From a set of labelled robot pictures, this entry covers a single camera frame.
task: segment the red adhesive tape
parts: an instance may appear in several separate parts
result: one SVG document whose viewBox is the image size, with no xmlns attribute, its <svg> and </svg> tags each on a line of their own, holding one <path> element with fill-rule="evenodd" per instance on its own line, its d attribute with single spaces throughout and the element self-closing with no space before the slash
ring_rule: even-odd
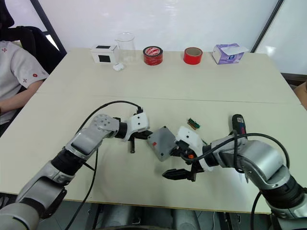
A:
<svg viewBox="0 0 307 230">
<path fill-rule="evenodd" d="M 149 46 L 143 50 L 144 62 L 147 65 L 159 65 L 163 60 L 163 50 L 157 46 Z"/>
<path fill-rule="evenodd" d="M 202 50 L 196 47 L 186 48 L 184 51 L 183 60 L 190 65 L 196 65 L 200 63 L 202 57 Z"/>
</svg>

